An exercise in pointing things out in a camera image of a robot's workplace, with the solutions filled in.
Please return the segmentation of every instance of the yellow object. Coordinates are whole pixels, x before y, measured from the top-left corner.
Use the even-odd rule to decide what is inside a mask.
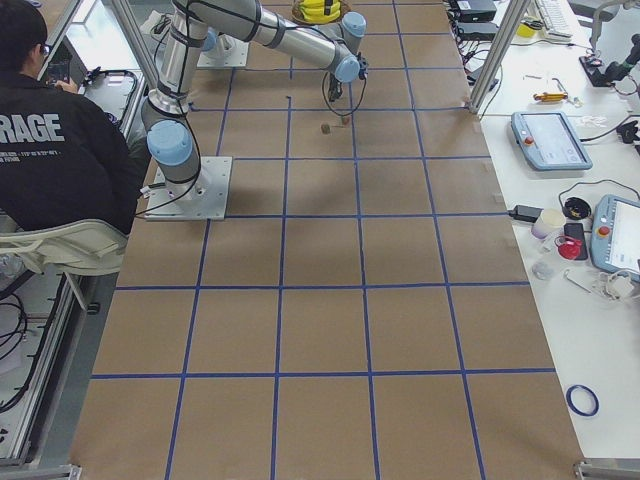
[[[325,15],[324,0],[302,0],[300,2],[300,12],[304,21],[312,24],[329,23],[340,17],[340,2],[332,0],[329,14]]]
[[[525,25],[524,23],[521,23],[520,26],[518,27],[518,30],[516,30],[516,35],[524,38],[531,38],[535,34],[536,34],[536,31],[533,28],[531,28],[529,25]]]
[[[567,92],[558,92],[558,93],[535,93],[533,95],[533,99],[536,102],[559,102],[561,100],[565,100],[569,95]]]

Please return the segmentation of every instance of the yellow tool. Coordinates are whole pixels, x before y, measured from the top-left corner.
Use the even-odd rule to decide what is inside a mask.
[[[569,97],[567,92],[557,92],[557,93],[534,93],[533,99],[536,102],[560,102],[561,100],[566,100]]]

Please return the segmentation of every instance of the power adapter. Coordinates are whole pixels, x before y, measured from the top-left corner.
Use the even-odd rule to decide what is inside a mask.
[[[617,275],[614,278],[609,278],[610,281],[607,284],[607,293],[618,299],[628,298],[631,296],[635,287],[631,283],[631,279],[629,277]]]
[[[513,210],[509,210],[508,213],[509,216],[514,220],[536,223],[536,220],[542,213],[542,209],[536,207],[528,207],[526,205],[516,205]]]

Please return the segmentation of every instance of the metal pole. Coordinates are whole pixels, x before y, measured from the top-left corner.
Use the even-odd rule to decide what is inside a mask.
[[[587,459],[573,466],[579,480],[587,478],[600,480],[639,480],[638,459]]]
[[[147,85],[150,89],[156,88],[158,85],[158,71],[153,61],[153,57],[151,56],[151,52],[149,52],[147,44],[144,43],[142,32],[140,32],[140,28],[138,27],[138,23],[136,22],[129,2],[127,0],[112,0],[112,4],[113,13],[120,24],[120,28],[122,28],[122,32],[124,33],[131,50],[133,51],[133,56],[136,58],[136,61],[140,66],[140,70],[142,70],[142,73],[144,74]]]
[[[498,30],[498,34],[491,44],[487,60],[484,62],[478,81],[471,91],[471,100],[469,102],[469,110],[471,113],[478,113],[478,110],[480,110],[480,105],[482,105],[484,97],[489,92],[489,86],[495,78],[502,59],[509,49],[511,39],[520,26],[520,21],[530,1],[531,0],[513,0],[509,2],[504,18],[502,22],[500,22],[500,30]]]
[[[78,480],[82,468],[75,465],[62,465],[46,469],[20,469],[0,473],[1,480]]]

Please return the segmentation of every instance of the white table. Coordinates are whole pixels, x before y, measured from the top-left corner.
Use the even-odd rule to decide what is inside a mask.
[[[563,8],[575,32],[572,42],[588,46],[587,35],[568,4]],[[498,5],[498,23],[505,9],[506,3]],[[533,43],[541,38],[539,34],[531,39],[516,36],[512,43]],[[561,110],[582,138],[604,133],[627,116],[629,105],[615,91],[591,86],[578,61],[584,54],[585,49],[578,46],[535,43],[511,46],[505,55],[502,85],[497,94],[487,96],[480,111],[495,94],[482,120],[482,129],[508,208],[523,204],[557,209],[558,194],[579,181],[609,178],[640,189],[640,155],[615,134],[585,144],[593,161],[593,168],[587,171],[533,170],[515,143],[510,127],[510,116],[515,111]],[[559,90],[554,77],[560,79],[571,97],[580,98],[581,107],[566,101],[540,104],[533,100],[534,93]],[[589,122],[594,119],[588,117],[600,117],[606,127],[594,126]],[[593,208],[607,193],[636,200],[632,192],[611,183],[578,186],[563,199],[579,196]],[[600,411],[594,417],[570,414],[582,452],[586,458],[640,458],[640,299],[612,303],[583,291],[562,274],[549,281],[539,280],[531,266],[543,253],[541,242],[530,229],[530,224],[513,223],[562,388],[566,392],[571,385],[586,385],[600,401]],[[567,263],[572,278],[586,286],[599,273],[590,261]]]
[[[609,120],[612,125],[619,121]],[[515,144],[509,121],[508,116],[487,116],[482,121],[508,208],[516,204],[558,208],[558,193],[578,181],[610,178],[640,188],[640,156],[615,135],[586,147],[594,164],[591,170],[537,172]],[[593,127],[576,129],[580,136],[594,133]],[[610,183],[578,186],[563,198],[579,196],[595,207],[607,193],[635,200],[632,192]],[[531,265],[542,255],[540,241],[531,235],[530,224],[514,222],[513,229],[563,390],[583,384],[600,400],[595,417],[571,414],[583,454],[587,458],[640,458],[640,300],[611,303],[581,290],[562,275],[550,281],[537,279]],[[598,273],[588,261],[570,262],[569,266],[572,276],[585,285]]]
[[[497,4],[498,11],[494,19],[497,24],[500,24],[507,5],[508,2]],[[541,33],[536,33],[532,38],[516,35],[511,42],[514,45],[509,48],[502,61],[502,82],[498,93],[490,92],[480,106],[480,111],[483,112],[495,94],[485,115],[561,110],[569,116],[606,114],[616,116],[620,120],[624,118],[629,107],[626,100],[623,100],[613,88],[593,87],[585,75],[578,59],[586,54],[584,47],[589,47],[587,33],[578,23],[568,3],[562,2],[561,6],[565,19],[574,32],[571,39],[574,45],[541,42],[545,40]],[[469,66],[474,69],[480,64],[481,62],[472,60]],[[560,79],[570,97],[578,97],[582,106],[576,107],[566,101],[539,103],[533,100],[534,93],[561,91],[554,78]]]

